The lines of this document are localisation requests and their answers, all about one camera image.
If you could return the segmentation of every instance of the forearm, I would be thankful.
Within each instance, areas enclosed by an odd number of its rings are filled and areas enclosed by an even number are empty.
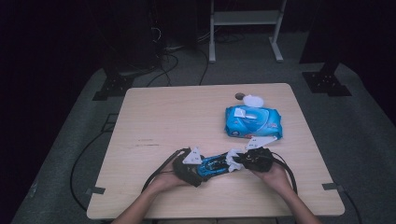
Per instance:
[[[279,195],[288,205],[297,223],[321,223],[320,220],[311,212],[311,210],[309,210],[305,203],[300,199],[300,197],[297,196],[297,194],[292,189],[287,189],[279,192]]]
[[[112,223],[121,224],[138,224],[145,217],[147,211],[149,210],[152,202],[156,198],[159,192],[153,189],[146,189],[142,194],[140,194],[136,200],[125,209]]]

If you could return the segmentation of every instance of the blue plastic packaging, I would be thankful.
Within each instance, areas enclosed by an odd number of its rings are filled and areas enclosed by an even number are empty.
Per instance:
[[[236,105],[225,110],[225,131],[231,137],[282,137],[280,115],[275,109]]]

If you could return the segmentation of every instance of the black cable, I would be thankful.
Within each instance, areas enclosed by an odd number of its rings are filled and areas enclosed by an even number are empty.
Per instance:
[[[198,84],[199,86],[201,86],[202,85],[202,81],[204,80],[204,77],[205,77],[205,74],[206,74],[206,71],[207,71],[207,67],[209,66],[209,59],[207,58],[207,56],[206,56],[206,54],[204,53],[203,50],[201,50],[201,49],[198,49],[198,50],[201,51],[204,54],[205,60],[206,60],[205,70],[204,70],[204,73],[201,75],[201,80],[199,81],[199,84]]]
[[[341,185],[337,184],[336,182],[334,182],[334,184],[337,186],[337,191],[338,192],[343,192],[346,197],[349,199],[350,203],[352,204],[353,208],[355,209],[355,213],[356,216],[358,217],[358,221],[361,224],[361,213],[359,212],[358,206],[356,206],[355,202],[352,200],[352,197],[350,197],[350,195],[347,193],[347,190],[344,189],[344,187],[342,187]]]
[[[283,160],[283,158],[281,156],[279,156],[279,154],[277,154],[275,152],[271,152],[271,153],[274,154],[274,155],[277,155],[286,164],[285,160]]]
[[[166,71],[160,73],[158,76],[154,77],[154,78],[146,85],[146,87],[149,87],[149,86],[151,85],[151,83],[152,83],[153,81],[155,81],[155,79],[157,79],[158,77],[161,77],[161,76],[163,76],[163,75],[165,75],[165,74],[167,75],[168,72],[172,71],[172,70],[178,65],[178,58],[177,58],[175,55],[172,55],[172,54],[166,54],[166,55],[173,57],[173,58],[176,60],[176,63],[175,63],[170,69],[168,69],[168,70],[166,70]]]
[[[154,173],[152,173],[151,176],[148,177],[148,180],[146,181],[145,185],[142,188],[142,192],[145,191],[145,189],[148,187],[149,183],[151,183],[152,179],[154,179],[154,177],[158,174],[161,173],[161,170],[172,160],[174,159],[176,156],[178,156],[178,154],[180,154],[180,152],[184,151],[186,152],[187,149],[183,148],[183,149],[179,149],[176,152],[174,152],[168,159],[166,159],[166,161],[160,166],[158,167],[158,169],[156,171],[154,171]]]
[[[112,130],[114,128],[115,125],[110,126],[109,128],[105,129],[104,131],[101,131],[98,135],[96,135],[91,142],[89,142],[83,149],[82,151],[79,153],[77,159],[75,160],[75,163],[73,164],[73,168],[70,174],[70,181],[69,181],[69,187],[70,187],[70,191],[72,193],[73,199],[76,201],[76,203],[84,210],[87,211],[87,208],[81,203],[81,201],[77,198],[76,193],[74,192],[73,189],[73,175],[76,169],[76,166],[78,164],[79,159],[81,158],[81,156],[84,154],[84,152],[89,148],[89,146],[96,141],[96,139],[98,139],[100,136],[102,136],[103,133],[109,133],[110,130]]]
[[[280,161],[277,158],[273,158],[273,161],[276,162],[277,164],[281,165],[288,172],[293,190],[296,194],[298,194],[297,183],[296,183],[296,179],[294,178],[293,171],[289,168],[289,166],[285,162]]]
[[[358,217],[358,221],[361,224],[361,213],[358,210],[358,207],[356,206],[356,204],[353,202],[352,198],[349,196],[349,194],[347,193],[346,190],[344,190],[345,195],[348,197],[350,203],[352,204],[353,208],[355,209],[356,212],[356,216]]]
[[[160,67],[161,67],[161,70],[163,70],[163,72],[165,73],[166,78],[168,79],[168,84],[166,86],[172,86],[171,78],[169,77],[168,72],[165,71],[165,69],[163,69],[163,64],[162,63],[160,63]]]

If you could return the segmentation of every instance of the hand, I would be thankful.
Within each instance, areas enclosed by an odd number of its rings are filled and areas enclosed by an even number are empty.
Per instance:
[[[189,185],[184,180],[179,179],[174,171],[173,165],[170,161],[162,170],[161,172],[154,177],[152,182],[148,185],[148,188],[154,189],[157,192],[163,192],[169,189],[172,189],[177,186],[187,186]]]
[[[258,176],[265,184],[267,184],[277,193],[281,193],[284,190],[292,189],[285,169],[277,163],[273,163],[270,171],[268,172],[251,172],[254,175]]]

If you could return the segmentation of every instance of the black object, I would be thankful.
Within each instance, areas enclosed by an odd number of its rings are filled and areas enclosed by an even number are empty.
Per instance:
[[[124,96],[138,76],[145,75],[159,64],[146,1],[86,0],[92,15],[96,36],[92,40],[106,73],[106,81],[93,97]]]
[[[270,171],[274,156],[268,148],[251,149],[247,153],[237,153],[239,157],[233,157],[233,160],[242,163],[245,168],[258,172]]]
[[[325,63],[319,72],[303,72],[304,79],[313,93],[327,93],[329,96],[352,95],[334,74],[339,63]]]
[[[189,148],[182,148],[177,150],[176,152],[174,152],[174,154],[172,154],[168,159],[166,159],[166,161],[160,166],[158,167],[158,169],[156,171],[154,171],[154,173],[152,173],[151,176],[148,177],[148,180],[146,181],[145,185],[142,188],[142,192],[147,188],[147,186],[149,185],[149,183],[151,183],[151,180],[154,179],[154,177],[158,174],[161,173],[161,170],[172,160],[174,159],[176,156],[178,156],[181,152],[184,151],[184,154],[186,154],[186,152],[188,152]]]
[[[204,4],[195,0],[167,0],[154,1],[154,12],[157,18],[154,19],[163,34],[163,39],[170,42],[177,42],[180,45],[192,49],[197,48],[197,26],[198,18],[197,5]]]
[[[245,97],[245,94],[242,93],[242,92],[238,92],[238,93],[235,95],[235,99],[237,99],[237,100],[243,100],[244,97]]]
[[[300,63],[325,63],[337,54],[396,124],[396,106],[389,100],[396,95],[395,2],[320,0],[313,5],[318,9]]]
[[[259,147],[259,148],[250,149],[245,154],[242,153],[237,153],[237,154],[239,158],[233,157],[233,160],[238,163],[242,163],[245,166],[245,168],[249,170],[258,171],[262,173],[262,172],[270,171],[274,162],[281,165],[288,172],[293,190],[297,194],[297,184],[293,172],[285,162],[274,158],[273,156],[274,153],[271,152],[270,149]]]
[[[191,149],[186,148],[183,155],[178,156],[174,162],[173,162],[173,167],[175,171],[175,175],[177,175],[178,178],[186,181],[187,183],[198,187],[201,185],[203,181],[206,181],[207,179],[202,178],[200,175],[197,174],[197,167],[198,165],[195,164],[184,164],[183,160],[190,154]]]

